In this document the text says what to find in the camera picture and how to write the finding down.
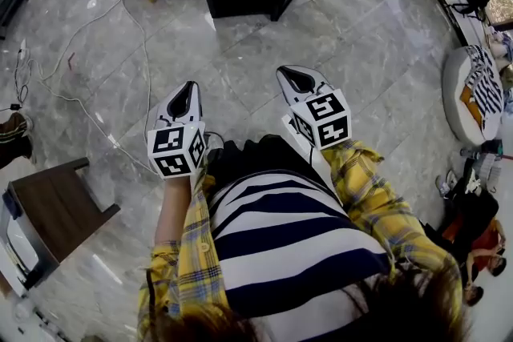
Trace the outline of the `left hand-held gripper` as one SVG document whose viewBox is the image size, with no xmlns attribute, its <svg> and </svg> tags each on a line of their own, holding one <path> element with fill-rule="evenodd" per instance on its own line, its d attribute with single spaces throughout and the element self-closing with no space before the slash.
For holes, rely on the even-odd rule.
<svg viewBox="0 0 513 342">
<path fill-rule="evenodd" d="M 147 133 L 147 155 L 161 179 L 197 173 L 207 148 L 201 116 L 197 82 L 178 86 L 160 103 L 155 126 Z"/>
</svg>

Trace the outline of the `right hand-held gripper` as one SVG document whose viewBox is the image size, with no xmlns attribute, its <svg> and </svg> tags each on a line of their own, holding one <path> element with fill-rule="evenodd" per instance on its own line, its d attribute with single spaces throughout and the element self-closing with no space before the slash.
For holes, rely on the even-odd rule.
<svg viewBox="0 0 513 342">
<path fill-rule="evenodd" d="M 299 103 L 297 87 L 332 86 L 320 71 L 283 65 L 277 68 L 276 76 L 285 101 L 291 106 L 297 131 L 313 147 L 322 151 L 352 138 L 351 111 L 340 89 Z"/>
</svg>

